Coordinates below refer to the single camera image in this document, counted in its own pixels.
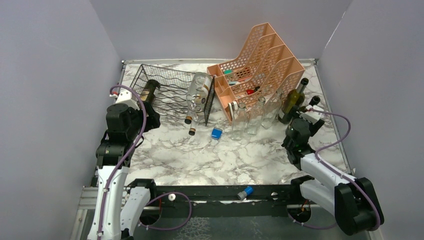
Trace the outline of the green wine bottle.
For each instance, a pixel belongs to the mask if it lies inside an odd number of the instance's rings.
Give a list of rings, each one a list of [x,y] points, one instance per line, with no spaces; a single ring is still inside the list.
[[[309,84],[309,79],[304,77],[301,79],[299,85],[296,89],[291,90],[287,96],[286,99],[282,103],[282,107],[278,113],[278,120],[282,124],[288,124],[292,117],[290,115],[290,110],[293,108],[293,106],[300,106],[304,100],[305,100],[305,93],[304,90],[306,89],[306,86]]]
[[[310,99],[308,104],[299,107],[298,111],[301,112],[301,113],[304,113],[304,112],[307,111],[308,106],[316,106],[320,103],[320,101],[321,101],[321,98],[318,95],[315,95]]]

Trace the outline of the blue grey cylinder cap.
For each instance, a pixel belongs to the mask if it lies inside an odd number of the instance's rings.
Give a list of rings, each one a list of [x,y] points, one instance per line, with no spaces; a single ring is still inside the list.
[[[240,201],[245,200],[249,195],[253,193],[254,189],[251,186],[247,186],[244,190],[240,191],[237,194],[237,197]]]

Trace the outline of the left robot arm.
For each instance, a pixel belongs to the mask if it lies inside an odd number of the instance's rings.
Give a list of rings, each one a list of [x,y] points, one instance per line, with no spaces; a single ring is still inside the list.
[[[159,128],[160,115],[150,102],[130,100],[106,110],[107,129],[96,150],[98,192],[89,240],[119,240],[122,237],[121,206],[131,157],[142,134]]]

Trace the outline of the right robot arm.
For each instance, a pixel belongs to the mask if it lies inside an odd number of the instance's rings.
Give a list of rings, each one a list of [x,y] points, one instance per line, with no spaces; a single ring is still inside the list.
[[[356,178],[331,165],[314,150],[309,139],[320,129],[320,108],[290,111],[291,122],[285,130],[282,147],[292,165],[307,173],[295,179],[288,190],[289,199],[300,204],[310,200],[328,211],[346,235],[375,231],[384,223],[384,215],[373,183]]]

